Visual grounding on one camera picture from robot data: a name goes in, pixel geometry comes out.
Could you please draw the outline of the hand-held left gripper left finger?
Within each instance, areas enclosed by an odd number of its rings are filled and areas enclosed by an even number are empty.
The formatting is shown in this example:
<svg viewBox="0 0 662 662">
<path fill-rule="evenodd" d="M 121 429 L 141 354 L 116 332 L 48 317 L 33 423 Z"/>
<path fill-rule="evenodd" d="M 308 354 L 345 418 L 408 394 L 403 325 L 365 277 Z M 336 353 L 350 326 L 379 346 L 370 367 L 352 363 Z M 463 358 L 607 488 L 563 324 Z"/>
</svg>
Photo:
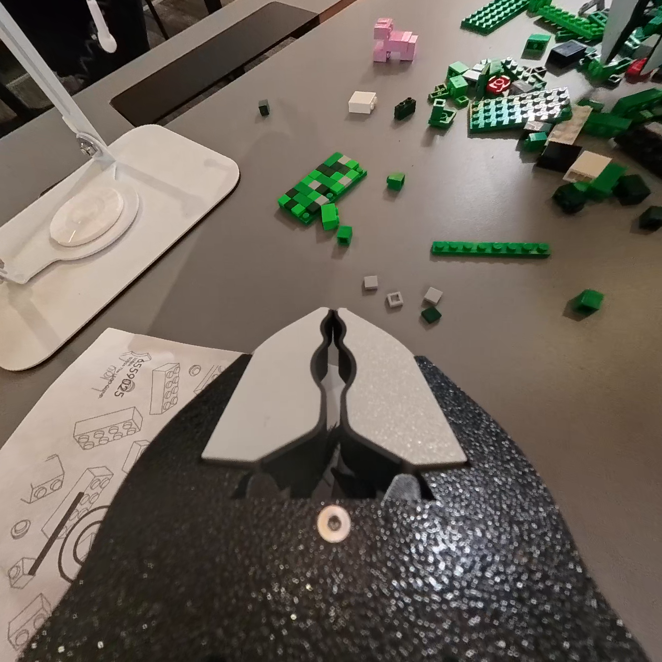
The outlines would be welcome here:
<svg viewBox="0 0 662 662">
<path fill-rule="evenodd" d="M 327 427 L 328 348 L 334 313 L 320 307 L 259 345 L 202 453 L 255 468 Z"/>
</svg>

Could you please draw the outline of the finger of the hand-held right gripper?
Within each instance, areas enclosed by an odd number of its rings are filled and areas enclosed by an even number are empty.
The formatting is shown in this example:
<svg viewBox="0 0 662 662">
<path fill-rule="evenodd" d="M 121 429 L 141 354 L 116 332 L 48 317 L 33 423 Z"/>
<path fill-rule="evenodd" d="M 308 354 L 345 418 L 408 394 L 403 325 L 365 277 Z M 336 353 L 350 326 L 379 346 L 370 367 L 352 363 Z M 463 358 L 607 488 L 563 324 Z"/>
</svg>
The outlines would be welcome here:
<svg viewBox="0 0 662 662">
<path fill-rule="evenodd" d="M 601 60 L 612 60 L 647 9 L 647 1 L 611 1 L 601 41 Z"/>
<path fill-rule="evenodd" d="M 624 27 L 620 35 L 620 55 L 633 55 L 655 35 L 661 35 L 661 1 L 620 1 Z"/>
</svg>

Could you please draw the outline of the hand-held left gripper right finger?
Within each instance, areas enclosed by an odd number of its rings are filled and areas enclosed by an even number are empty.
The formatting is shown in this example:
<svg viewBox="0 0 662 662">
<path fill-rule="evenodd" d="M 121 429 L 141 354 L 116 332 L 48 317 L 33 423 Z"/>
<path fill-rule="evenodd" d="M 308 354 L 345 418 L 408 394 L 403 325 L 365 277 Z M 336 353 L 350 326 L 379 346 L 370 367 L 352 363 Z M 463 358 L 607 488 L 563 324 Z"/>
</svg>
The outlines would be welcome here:
<svg viewBox="0 0 662 662">
<path fill-rule="evenodd" d="M 359 444 L 408 469 L 465 465 L 467 456 L 414 354 L 347 308 L 335 311 L 340 419 Z"/>
</svg>

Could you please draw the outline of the pile of green bricks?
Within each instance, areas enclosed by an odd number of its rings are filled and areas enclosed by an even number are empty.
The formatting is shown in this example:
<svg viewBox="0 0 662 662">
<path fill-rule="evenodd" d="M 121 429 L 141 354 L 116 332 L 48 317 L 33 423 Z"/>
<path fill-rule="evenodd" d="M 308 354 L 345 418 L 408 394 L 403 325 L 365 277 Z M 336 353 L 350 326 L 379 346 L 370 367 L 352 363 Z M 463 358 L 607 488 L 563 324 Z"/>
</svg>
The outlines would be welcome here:
<svg viewBox="0 0 662 662">
<path fill-rule="evenodd" d="M 459 108 L 468 108 L 469 113 L 469 104 L 472 101 L 477 102 L 484 98 L 493 98 L 485 95 L 485 85 L 492 76 L 500 76 L 502 74 L 509 76 L 512 79 L 512 84 L 507 95 L 499 97 L 563 87 L 550 83 L 546 79 L 546 76 L 548 72 L 551 72 L 553 75 L 559 75 L 570 70 L 576 70 L 581 73 L 585 77 L 586 82 L 591 85 L 591 91 L 600 87 L 615 89 L 623 81 L 627 81 L 625 71 L 628 66 L 634 60 L 641 58 L 647 59 L 643 73 L 650 72 L 650 77 L 645 81 L 627 82 L 630 84 L 639 84 L 651 81 L 658 84 L 658 87 L 648 87 L 646 89 L 661 88 L 661 35 L 648 38 L 644 44 L 636 49 L 633 55 L 620 55 L 620 51 L 618 51 L 612 60 L 601 60 L 601 41 L 588 41 L 576 36 L 565 29 L 547 22 L 542 17 L 530 11 L 530 7 L 536 9 L 541 4 L 553 4 L 567 11 L 567 9 L 559 6 L 557 1 L 529 1 L 527 9 L 521 14 L 526 13 L 532 18 L 537 19 L 547 29 L 547 32 L 531 34 L 525 41 L 522 56 L 530 60 L 540 60 L 544 54 L 548 56 L 551 49 L 557 44 L 568 40 L 576 40 L 587 45 L 586 54 L 581 60 L 565 70 L 548 69 L 545 63 L 542 66 L 527 66 L 510 56 L 505 58 L 485 58 L 470 68 L 462 62 L 455 62 L 448 67 L 445 82 L 436 86 L 428 95 L 428 103 L 432 105 L 435 98 L 443 98 L 447 106 L 448 103 L 452 103 Z M 568 12 L 599 21 L 605 28 L 610 5 L 611 1 L 587 1 L 576 12 Z M 579 104 L 589 105 L 593 108 L 593 112 L 584 124 L 574 144 L 579 145 L 577 141 L 580 136 L 584 135 L 586 137 L 602 138 L 618 146 L 614 141 L 615 137 L 636 126 L 647 126 L 650 130 L 654 130 L 661 135 L 661 120 L 633 123 L 631 120 L 611 114 L 611 110 L 617 101 L 628 95 L 620 97 L 609 109 L 605 109 L 605 103 L 594 97 L 583 96 L 572 100 L 570 91 L 569 95 L 572 106 Z M 554 127 L 555 125 L 548 123 L 529 122 L 525 125 L 525 128 L 493 131 L 483 134 L 468 133 L 468 135 L 470 137 L 477 137 L 479 135 L 482 136 L 497 132 L 514 133 L 520 131 L 522 133 L 520 138 L 521 151 L 534 153 L 537 159 L 547 145 L 548 135 Z M 610 197 L 615 197 L 621 205 L 633 206 L 645 201 L 650 193 L 650 187 L 641 175 L 629 173 L 625 166 L 620 165 L 612 158 L 612 162 L 590 183 L 569 183 L 563 180 L 563 183 L 553 194 L 552 200 L 564 213 L 575 214 L 584 208 L 587 201 L 601 202 Z"/>
</svg>

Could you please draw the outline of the long green brick strip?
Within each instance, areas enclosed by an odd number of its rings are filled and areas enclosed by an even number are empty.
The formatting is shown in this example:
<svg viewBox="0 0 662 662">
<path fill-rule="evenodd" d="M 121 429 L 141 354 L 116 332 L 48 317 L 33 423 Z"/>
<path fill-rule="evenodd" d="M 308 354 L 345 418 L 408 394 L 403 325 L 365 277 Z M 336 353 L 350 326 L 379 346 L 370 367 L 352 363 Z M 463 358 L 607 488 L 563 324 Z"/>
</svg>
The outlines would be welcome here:
<svg viewBox="0 0 662 662">
<path fill-rule="evenodd" d="M 430 253 L 436 257 L 546 259 L 551 248 L 539 242 L 434 241 Z"/>
</svg>

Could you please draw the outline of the printed paper bag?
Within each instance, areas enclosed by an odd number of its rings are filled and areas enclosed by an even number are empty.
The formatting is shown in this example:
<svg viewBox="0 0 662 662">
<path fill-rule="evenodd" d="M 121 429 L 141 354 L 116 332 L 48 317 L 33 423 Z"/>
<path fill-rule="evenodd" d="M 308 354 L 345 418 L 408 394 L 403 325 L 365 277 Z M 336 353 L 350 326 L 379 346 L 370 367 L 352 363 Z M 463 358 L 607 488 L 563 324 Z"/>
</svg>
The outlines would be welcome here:
<svg viewBox="0 0 662 662">
<path fill-rule="evenodd" d="M 1 449 L 1 660 L 16 661 L 76 578 L 157 433 L 239 352 L 108 329 Z"/>
</svg>

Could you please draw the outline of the narrow green studded plate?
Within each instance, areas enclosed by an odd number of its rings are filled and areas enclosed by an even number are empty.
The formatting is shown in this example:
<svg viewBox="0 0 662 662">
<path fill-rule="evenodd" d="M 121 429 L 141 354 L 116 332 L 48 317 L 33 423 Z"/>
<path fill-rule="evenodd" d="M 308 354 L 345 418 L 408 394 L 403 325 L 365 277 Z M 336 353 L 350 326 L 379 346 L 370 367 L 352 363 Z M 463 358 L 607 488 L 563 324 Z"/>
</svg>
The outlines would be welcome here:
<svg viewBox="0 0 662 662">
<path fill-rule="evenodd" d="M 547 22 L 590 42 L 599 42 L 602 40 L 604 25 L 599 21 L 572 14 L 553 4 L 541 4 L 536 9 L 530 7 L 530 11 L 542 17 Z"/>
</svg>

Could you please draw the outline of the black brick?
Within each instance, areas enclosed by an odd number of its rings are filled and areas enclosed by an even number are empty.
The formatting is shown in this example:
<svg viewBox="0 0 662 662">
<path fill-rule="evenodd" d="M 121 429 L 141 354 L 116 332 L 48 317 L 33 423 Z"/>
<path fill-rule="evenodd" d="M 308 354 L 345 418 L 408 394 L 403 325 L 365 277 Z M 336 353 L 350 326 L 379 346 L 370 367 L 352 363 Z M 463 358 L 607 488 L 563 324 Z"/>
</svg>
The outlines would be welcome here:
<svg viewBox="0 0 662 662">
<path fill-rule="evenodd" d="M 550 141 L 535 161 L 535 166 L 546 170 L 566 173 L 581 154 L 583 147 Z"/>
<path fill-rule="evenodd" d="M 545 62 L 546 68 L 565 70 L 574 66 L 586 54 L 587 45 L 568 40 L 554 46 Z"/>
</svg>

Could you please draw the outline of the large green studded plate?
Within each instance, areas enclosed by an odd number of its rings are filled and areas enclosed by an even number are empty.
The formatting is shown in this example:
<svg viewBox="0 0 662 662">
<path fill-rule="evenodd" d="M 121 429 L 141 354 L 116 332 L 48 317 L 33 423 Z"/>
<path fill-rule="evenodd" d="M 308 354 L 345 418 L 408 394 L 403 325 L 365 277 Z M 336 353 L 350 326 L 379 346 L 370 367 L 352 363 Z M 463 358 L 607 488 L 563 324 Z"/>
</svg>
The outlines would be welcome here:
<svg viewBox="0 0 662 662">
<path fill-rule="evenodd" d="M 622 97 L 611 110 L 616 117 L 642 123 L 661 119 L 661 89 L 651 88 Z"/>
</svg>

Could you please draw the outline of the white studded plate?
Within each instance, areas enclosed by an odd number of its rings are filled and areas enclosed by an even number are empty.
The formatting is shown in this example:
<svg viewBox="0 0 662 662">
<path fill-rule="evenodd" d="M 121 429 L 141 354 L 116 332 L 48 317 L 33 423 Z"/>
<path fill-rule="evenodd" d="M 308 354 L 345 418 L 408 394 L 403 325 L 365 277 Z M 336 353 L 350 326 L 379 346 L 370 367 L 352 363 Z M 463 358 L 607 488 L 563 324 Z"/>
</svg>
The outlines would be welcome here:
<svg viewBox="0 0 662 662">
<path fill-rule="evenodd" d="M 547 144 L 574 144 L 592 112 L 593 108 L 589 105 L 573 105 L 571 116 L 555 125 L 548 135 Z"/>
</svg>

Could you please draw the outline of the black studded plate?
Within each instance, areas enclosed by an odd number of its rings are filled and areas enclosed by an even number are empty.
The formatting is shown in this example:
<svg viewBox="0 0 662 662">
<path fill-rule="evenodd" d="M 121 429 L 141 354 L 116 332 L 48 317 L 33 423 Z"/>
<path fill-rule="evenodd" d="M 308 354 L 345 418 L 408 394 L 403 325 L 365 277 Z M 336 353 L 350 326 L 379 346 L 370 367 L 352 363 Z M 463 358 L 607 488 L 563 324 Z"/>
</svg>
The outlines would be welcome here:
<svg viewBox="0 0 662 662">
<path fill-rule="evenodd" d="M 647 126 L 636 126 L 614 139 L 620 149 L 653 175 L 661 178 L 661 135 Z"/>
</svg>

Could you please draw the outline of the green hollow brick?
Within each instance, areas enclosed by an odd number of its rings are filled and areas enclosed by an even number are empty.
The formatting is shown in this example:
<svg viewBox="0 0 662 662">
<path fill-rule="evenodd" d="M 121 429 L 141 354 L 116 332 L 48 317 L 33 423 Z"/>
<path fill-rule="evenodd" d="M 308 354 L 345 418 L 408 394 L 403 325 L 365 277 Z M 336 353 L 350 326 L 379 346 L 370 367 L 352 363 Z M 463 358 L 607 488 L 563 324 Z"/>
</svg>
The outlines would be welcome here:
<svg viewBox="0 0 662 662">
<path fill-rule="evenodd" d="M 455 120 L 457 111 L 448 107 L 443 98 L 435 98 L 432 111 L 428 119 L 428 126 L 446 130 L 451 127 Z"/>
</svg>

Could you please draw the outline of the checkered green brick plate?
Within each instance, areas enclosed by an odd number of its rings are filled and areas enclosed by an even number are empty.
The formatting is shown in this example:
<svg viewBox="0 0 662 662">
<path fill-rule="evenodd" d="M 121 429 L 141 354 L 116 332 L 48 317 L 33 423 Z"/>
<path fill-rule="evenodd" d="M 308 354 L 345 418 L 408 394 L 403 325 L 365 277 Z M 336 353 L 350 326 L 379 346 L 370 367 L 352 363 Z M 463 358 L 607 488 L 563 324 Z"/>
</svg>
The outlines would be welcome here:
<svg viewBox="0 0 662 662">
<path fill-rule="evenodd" d="M 308 226 L 320 217 L 324 205 L 335 204 L 367 175 L 368 170 L 359 161 L 335 152 L 282 194 L 277 204 Z"/>
</svg>

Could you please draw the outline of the pink brick pig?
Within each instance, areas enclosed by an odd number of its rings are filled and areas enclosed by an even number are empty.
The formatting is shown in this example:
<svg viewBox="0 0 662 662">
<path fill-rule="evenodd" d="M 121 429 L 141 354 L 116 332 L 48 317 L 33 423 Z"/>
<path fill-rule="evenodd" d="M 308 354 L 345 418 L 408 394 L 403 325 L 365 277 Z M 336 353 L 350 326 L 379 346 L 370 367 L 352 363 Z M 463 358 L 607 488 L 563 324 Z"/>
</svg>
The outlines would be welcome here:
<svg viewBox="0 0 662 662">
<path fill-rule="evenodd" d="M 417 51 L 418 35 L 397 30 L 392 18 L 380 18 L 373 28 L 373 61 L 388 62 L 393 58 L 412 62 Z"/>
</svg>

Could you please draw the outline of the white book stand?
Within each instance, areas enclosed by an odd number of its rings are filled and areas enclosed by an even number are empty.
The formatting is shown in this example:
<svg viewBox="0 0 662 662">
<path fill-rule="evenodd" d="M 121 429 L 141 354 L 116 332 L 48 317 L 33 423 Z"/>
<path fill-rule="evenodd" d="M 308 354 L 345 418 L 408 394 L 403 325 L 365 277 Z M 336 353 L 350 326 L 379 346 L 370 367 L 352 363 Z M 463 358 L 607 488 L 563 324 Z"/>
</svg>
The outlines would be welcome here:
<svg viewBox="0 0 662 662">
<path fill-rule="evenodd" d="M 1 39 L 89 161 L 1 226 L 1 367 L 47 360 L 236 188 L 232 159 L 147 124 L 107 145 L 1 5 Z"/>
</svg>

